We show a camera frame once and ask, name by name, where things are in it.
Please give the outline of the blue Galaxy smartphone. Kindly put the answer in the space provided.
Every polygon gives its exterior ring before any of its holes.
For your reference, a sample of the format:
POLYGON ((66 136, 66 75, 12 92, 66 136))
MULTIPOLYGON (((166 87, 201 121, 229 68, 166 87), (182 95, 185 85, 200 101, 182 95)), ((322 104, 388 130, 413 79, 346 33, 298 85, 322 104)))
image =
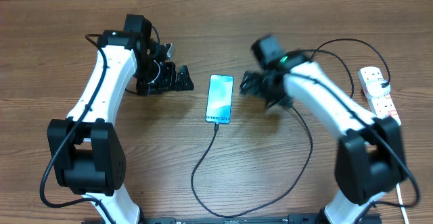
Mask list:
POLYGON ((210 76, 205 121, 216 124, 229 124, 233 98, 234 78, 229 75, 210 76))

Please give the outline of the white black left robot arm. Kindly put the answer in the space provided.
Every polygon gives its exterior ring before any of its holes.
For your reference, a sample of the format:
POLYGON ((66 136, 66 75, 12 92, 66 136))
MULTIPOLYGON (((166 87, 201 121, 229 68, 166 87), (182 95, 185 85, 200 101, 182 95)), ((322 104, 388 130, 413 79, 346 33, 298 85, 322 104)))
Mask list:
POLYGON ((144 16, 129 14, 122 30, 85 36, 97 48, 97 60, 75 107, 48 125, 51 160, 39 187, 45 206, 90 202, 102 223, 146 222, 124 186, 127 160, 115 131, 122 97, 132 78, 138 96, 194 88, 187 66, 171 60, 173 45, 151 38, 156 31, 144 16))

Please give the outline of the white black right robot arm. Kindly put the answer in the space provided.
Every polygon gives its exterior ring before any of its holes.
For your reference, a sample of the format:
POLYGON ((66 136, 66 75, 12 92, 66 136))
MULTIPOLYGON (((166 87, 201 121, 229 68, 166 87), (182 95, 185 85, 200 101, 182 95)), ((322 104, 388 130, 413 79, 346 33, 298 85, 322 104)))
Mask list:
POLYGON ((409 170, 398 122, 380 118, 345 94, 306 50, 285 51, 273 35, 251 46, 262 72, 245 72, 240 92, 256 95, 270 108, 303 103, 336 139, 335 198, 321 209, 316 223, 369 223, 367 213, 384 205, 382 197, 406 179, 415 190, 413 208, 421 198, 409 170))

